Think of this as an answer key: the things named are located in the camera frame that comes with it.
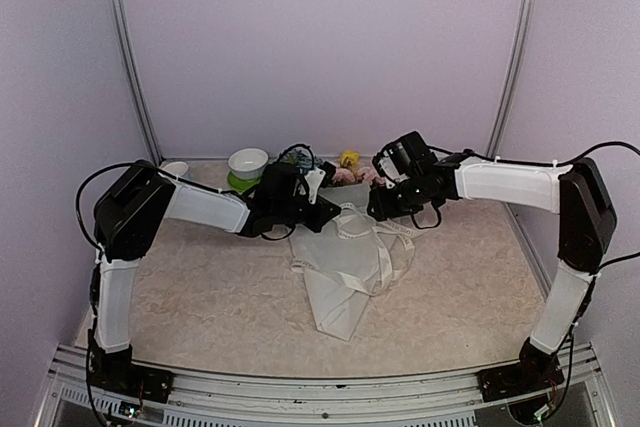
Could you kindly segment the blue hydrangea fake flower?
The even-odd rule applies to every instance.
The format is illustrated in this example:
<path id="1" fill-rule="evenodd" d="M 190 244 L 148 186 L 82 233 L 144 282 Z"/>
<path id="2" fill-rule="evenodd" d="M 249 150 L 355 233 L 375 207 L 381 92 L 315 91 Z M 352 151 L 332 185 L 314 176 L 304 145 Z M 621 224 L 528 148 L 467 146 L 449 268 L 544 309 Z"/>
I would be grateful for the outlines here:
<path id="1" fill-rule="evenodd" d="M 322 163 L 322 161 L 316 157 L 309 148 L 301 145 L 285 149 L 277 157 L 277 162 L 284 162 L 286 164 L 293 165 L 302 174 L 307 174 L 319 167 Z"/>

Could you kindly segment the cream ribbon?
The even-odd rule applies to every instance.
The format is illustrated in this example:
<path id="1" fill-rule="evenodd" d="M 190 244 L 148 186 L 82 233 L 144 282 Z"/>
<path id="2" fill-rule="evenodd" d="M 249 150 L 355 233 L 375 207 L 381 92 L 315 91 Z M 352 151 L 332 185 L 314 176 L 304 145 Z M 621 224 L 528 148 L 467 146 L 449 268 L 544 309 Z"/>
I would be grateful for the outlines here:
<path id="1" fill-rule="evenodd" d="M 393 221 L 378 222 L 351 203 L 316 234 L 301 228 L 290 238 L 292 271 L 319 273 L 338 285 L 378 296 L 399 281 L 414 256 L 419 233 Z"/>

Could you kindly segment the yellow fake flower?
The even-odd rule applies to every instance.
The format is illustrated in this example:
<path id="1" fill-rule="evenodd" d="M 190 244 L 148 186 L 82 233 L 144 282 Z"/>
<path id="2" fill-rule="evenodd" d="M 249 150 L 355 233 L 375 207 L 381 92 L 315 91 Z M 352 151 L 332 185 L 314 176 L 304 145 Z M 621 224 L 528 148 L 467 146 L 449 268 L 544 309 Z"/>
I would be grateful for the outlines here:
<path id="1" fill-rule="evenodd" d="M 361 155 L 353 150 L 345 150 L 339 157 L 339 165 L 344 169 L 355 168 L 361 158 Z"/>

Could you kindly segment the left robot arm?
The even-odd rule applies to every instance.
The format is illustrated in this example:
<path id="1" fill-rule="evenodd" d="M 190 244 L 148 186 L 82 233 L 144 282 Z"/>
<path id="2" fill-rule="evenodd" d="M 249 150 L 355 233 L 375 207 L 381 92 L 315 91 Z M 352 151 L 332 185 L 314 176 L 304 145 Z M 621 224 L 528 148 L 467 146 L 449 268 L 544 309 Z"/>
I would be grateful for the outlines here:
<path id="1" fill-rule="evenodd" d="M 96 254 L 85 357 L 89 391 L 99 388 L 140 402 L 164 403 L 169 397 L 172 373 L 135 363 L 130 337 L 137 269 L 169 225 L 274 242 L 277 227 L 287 236 L 298 226 L 318 233 L 339 214 L 339 207 L 319 194 L 335 166 L 314 157 L 304 166 L 289 161 L 287 155 L 298 148 L 293 145 L 268 163 L 256 185 L 243 193 L 203 185 L 146 160 L 102 168 L 81 183 L 77 202 L 94 179 L 123 172 L 96 202 L 94 227 L 77 220 Z"/>

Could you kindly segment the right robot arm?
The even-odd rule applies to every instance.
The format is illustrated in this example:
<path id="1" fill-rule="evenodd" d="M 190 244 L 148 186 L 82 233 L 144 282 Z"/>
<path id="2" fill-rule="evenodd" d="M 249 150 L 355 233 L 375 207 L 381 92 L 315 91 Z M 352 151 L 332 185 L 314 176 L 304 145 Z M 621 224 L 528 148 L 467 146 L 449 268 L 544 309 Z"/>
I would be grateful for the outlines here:
<path id="1" fill-rule="evenodd" d="M 439 214 L 448 201 L 497 201 L 507 205 L 526 251 L 542 263 L 546 258 L 523 213 L 556 216 L 550 237 L 555 265 L 540 269 L 549 283 L 540 317 L 516 361 L 477 374 L 484 402 L 521 397 L 523 406 L 511 409 L 516 422 L 543 425 L 564 403 L 550 393 L 567 390 L 572 380 L 572 367 L 560 364 L 559 353 L 574 346 L 602 271 L 639 256 L 607 256 L 618 218 L 590 151 L 565 161 L 512 160 L 430 146 L 413 131 L 382 147 L 372 164 L 383 182 L 371 188 L 367 212 L 378 221 L 414 219 L 426 206 Z"/>

